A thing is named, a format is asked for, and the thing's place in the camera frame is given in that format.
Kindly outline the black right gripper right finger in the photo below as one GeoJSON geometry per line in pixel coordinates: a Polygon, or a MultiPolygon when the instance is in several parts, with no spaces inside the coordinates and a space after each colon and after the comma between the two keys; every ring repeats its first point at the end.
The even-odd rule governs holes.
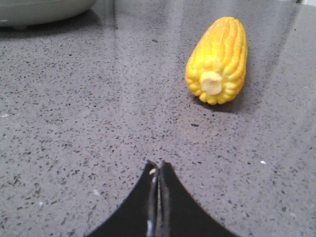
{"type": "Polygon", "coordinates": [[[192,198],[172,165],[159,169],[163,237],[235,237],[192,198]]]}

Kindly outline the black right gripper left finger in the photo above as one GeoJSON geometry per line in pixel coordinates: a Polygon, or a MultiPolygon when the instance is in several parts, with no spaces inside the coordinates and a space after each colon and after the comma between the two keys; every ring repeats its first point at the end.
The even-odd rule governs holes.
{"type": "Polygon", "coordinates": [[[158,167],[148,161],[136,186],[90,237],[154,237],[158,209],[158,167]]]}

